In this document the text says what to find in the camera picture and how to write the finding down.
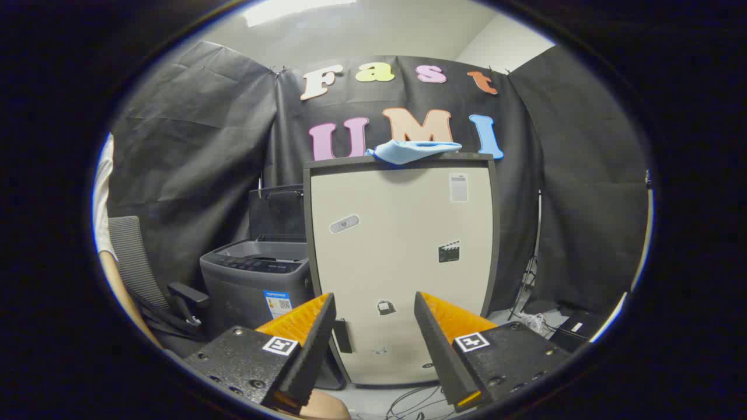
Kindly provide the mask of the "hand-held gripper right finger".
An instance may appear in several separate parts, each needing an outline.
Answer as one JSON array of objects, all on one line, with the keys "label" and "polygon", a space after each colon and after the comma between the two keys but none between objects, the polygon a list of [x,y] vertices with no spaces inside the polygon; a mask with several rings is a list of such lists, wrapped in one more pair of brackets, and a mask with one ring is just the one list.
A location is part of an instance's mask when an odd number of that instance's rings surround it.
[{"label": "hand-held gripper right finger", "polygon": [[534,389],[570,356],[523,323],[497,325],[430,293],[414,295],[414,317],[446,402],[458,413]]}]

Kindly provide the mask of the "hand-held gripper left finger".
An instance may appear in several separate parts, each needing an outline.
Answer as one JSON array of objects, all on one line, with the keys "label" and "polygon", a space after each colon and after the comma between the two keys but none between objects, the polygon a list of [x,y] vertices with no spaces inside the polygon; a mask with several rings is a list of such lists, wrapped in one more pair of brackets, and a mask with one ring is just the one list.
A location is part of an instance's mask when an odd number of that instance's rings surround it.
[{"label": "hand-held gripper left finger", "polygon": [[229,327],[184,362],[229,394],[299,414],[329,348],[336,320],[333,293],[325,293],[261,327]]}]

